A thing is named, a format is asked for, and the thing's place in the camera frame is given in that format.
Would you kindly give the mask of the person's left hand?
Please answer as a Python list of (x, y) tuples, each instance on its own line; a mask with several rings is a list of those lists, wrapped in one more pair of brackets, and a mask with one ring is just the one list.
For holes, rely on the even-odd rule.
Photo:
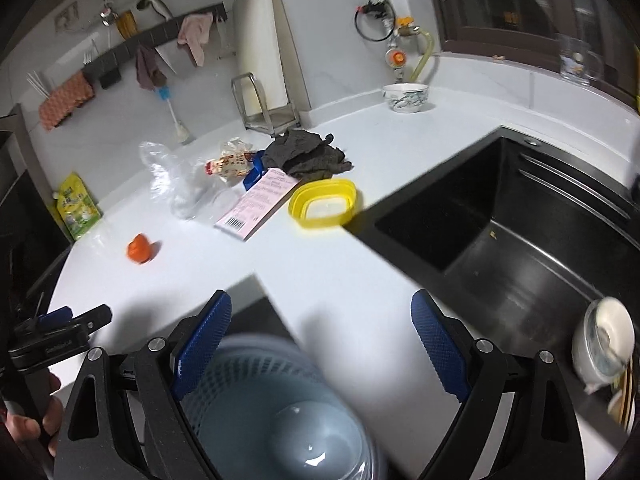
[(6, 408), (1, 409), (1, 420), (17, 444), (37, 441), (40, 434), (45, 432), (50, 437), (48, 451), (52, 457), (56, 456), (58, 433), (64, 417), (64, 405), (55, 395), (59, 388), (61, 388), (60, 378), (55, 374), (49, 373), (49, 403), (46, 414), (41, 417), (41, 420), (20, 414), (12, 414)]

